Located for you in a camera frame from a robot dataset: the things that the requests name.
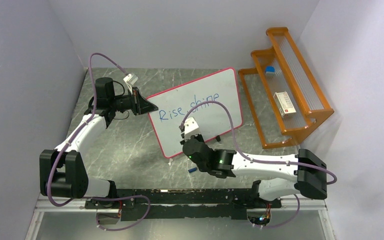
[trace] white box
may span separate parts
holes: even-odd
[[[282,118],[291,116],[297,112],[287,92],[275,92],[273,98]]]

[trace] red border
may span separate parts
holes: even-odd
[[[239,128],[240,126],[242,126],[242,124],[244,124],[244,116],[243,116],[243,113],[242,113],[241,98],[240,98],[240,96],[239,96],[238,79],[237,79],[237,77],[236,77],[236,71],[235,71],[235,69],[234,69],[233,67],[228,67],[228,68],[225,68],[225,69],[222,69],[222,70],[213,72],[213,73],[211,73],[211,74],[205,75],[205,76],[203,76],[203,77],[197,78],[197,79],[195,79],[195,80],[192,80],[192,81],[189,81],[189,82],[185,82],[185,83],[180,84],[180,85],[178,85],[178,86],[175,86],[175,87],[166,89],[166,90],[164,90],[164,91],[162,91],[162,92],[158,92],[158,93],[152,94],[151,96],[147,97],[146,100],[148,100],[148,99],[150,99],[150,98],[152,98],[152,97],[155,97],[155,96],[157,96],[157,95],[166,93],[166,92],[168,92],[168,91],[171,91],[171,90],[180,88],[180,87],[185,86],[185,85],[187,85],[187,84],[191,84],[191,83],[196,82],[196,81],[198,81],[198,80],[207,78],[207,77],[212,76],[212,75],[214,75],[214,74],[218,74],[218,73],[227,71],[227,70],[229,70],[229,69],[232,69],[232,70],[233,70],[233,73],[234,73],[234,80],[235,80],[235,83],[236,83],[236,91],[237,91],[237,99],[238,99],[238,101],[239,101],[239,110],[240,110],[240,120],[241,120],[241,122],[240,122],[239,126],[237,126],[237,127],[234,128],[234,129],[237,129],[237,128]],[[177,153],[177,154],[174,154],[173,156],[166,156],[166,155],[164,154],[163,147],[161,146],[160,139],[158,138],[157,131],[155,130],[154,123],[153,123],[152,118],[151,118],[151,115],[150,115],[149,113],[148,113],[148,117],[149,117],[149,120],[151,121],[152,128],[153,128],[153,132],[155,133],[156,139],[158,140],[159,148],[161,149],[162,155],[163,155],[166,159],[169,159],[169,158],[173,158],[173,157],[175,157],[175,156],[178,156],[178,155],[182,154],[183,152],[179,152],[179,153]],[[230,132],[230,131],[231,131],[231,130],[227,130],[227,131],[223,132],[223,133],[220,134],[220,135],[226,134],[226,133],[228,133],[228,132]],[[213,139],[215,139],[215,138],[216,138],[216,137],[210,138],[210,139],[208,139],[208,140],[205,141],[205,142],[208,142],[208,141],[213,140]]]

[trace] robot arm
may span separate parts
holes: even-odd
[[[181,133],[183,153],[187,155],[201,172],[207,172],[217,178],[238,176],[257,176],[272,178],[259,185],[259,197],[266,201],[276,198],[302,194],[311,199],[327,198],[326,173],[294,164],[280,165],[257,163],[244,159],[234,150],[212,149],[204,142],[195,119],[189,117]],[[302,162],[326,168],[326,164],[307,149],[300,149],[297,155],[267,156],[247,154],[255,160],[270,162]]]
[[[128,95],[115,95],[113,79],[102,77],[96,80],[96,111],[92,120],[87,120],[92,115],[93,107],[84,113],[81,123],[73,133],[55,149],[44,150],[40,154],[40,192],[47,196],[47,184],[51,184],[54,197],[80,199],[83,197],[116,198],[117,189],[113,181],[88,177],[83,164],[84,156],[97,137],[110,125],[116,112],[131,110],[134,115],[147,114],[158,110],[158,107],[148,102],[139,93],[137,87],[129,87]],[[65,167],[65,172],[56,171],[52,182],[48,179],[51,168],[66,143],[83,123],[87,123],[76,135],[69,147],[64,151],[57,169]]]

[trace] wooden frame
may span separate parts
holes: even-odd
[[[266,31],[267,36],[269,37],[272,47],[264,50],[255,50],[251,52],[252,59],[254,61],[254,68],[245,68],[240,69],[238,71],[240,80],[243,85],[243,89],[245,91],[246,99],[249,104],[249,108],[251,109],[252,117],[255,122],[255,127],[258,132],[258,136],[261,141],[261,145],[264,149],[272,149],[272,148],[281,148],[281,147],[289,147],[301,144],[317,127],[319,127],[328,117],[330,117],[334,110],[329,105],[325,95],[323,94],[320,86],[317,84],[316,79],[310,71],[306,61],[298,50],[297,45],[292,39],[291,35],[288,32],[288,28],[286,27],[273,27],[269,28]],[[283,41],[287,41],[286,44],[290,45],[291,51],[288,52],[289,61],[291,62],[291,55],[293,54],[296,57],[294,63],[299,63],[298,65],[293,66],[293,70],[291,66],[288,64],[288,61],[283,53],[282,47],[279,42],[276,40],[276,37],[282,37]],[[270,66],[276,61],[278,63],[279,68],[281,69],[281,74],[287,83],[288,90],[292,93],[292,96],[295,100],[296,107],[299,108],[299,111],[296,114],[300,114],[303,118],[303,122],[305,125],[299,127],[286,127],[285,119],[282,118],[278,108],[276,106],[275,100],[273,98],[274,92],[271,91],[269,82],[265,76],[265,68]],[[297,69],[301,72],[305,73],[305,77],[298,76]],[[267,93],[268,99],[270,101],[271,107],[274,111],[274,116],[276,117],[277,123],[280,127],[280,133],[284,136],[289,136],[287,140],[281,142],[267,142],[263,130],[261,128],[259,119],[257,117],[256,110],[254,108],[254,104],[248,91],[247,83],[245,81],[245,75],[253,75],[258,74],[262,85]],[[311,86],[312,89],[304,89],[305,86]],[[318,102],[319,109],[314,109],[310,107],[308,102],[316,101]]]

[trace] gray wall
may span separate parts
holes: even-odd
[[[0,0],[0,239],[24,239],[39,154],[67,134],[83,66],[46,0]]]
[[[85,64],[106,53],[132,68],[244,68],[269,27],[303,31],[319,0],[49,0]],[[111,67],[95,59],[97,67]]]
[[[321,0],[300,43],[336,110],[302,146],[338,176],[337,239],[384,239],[384,1]]]

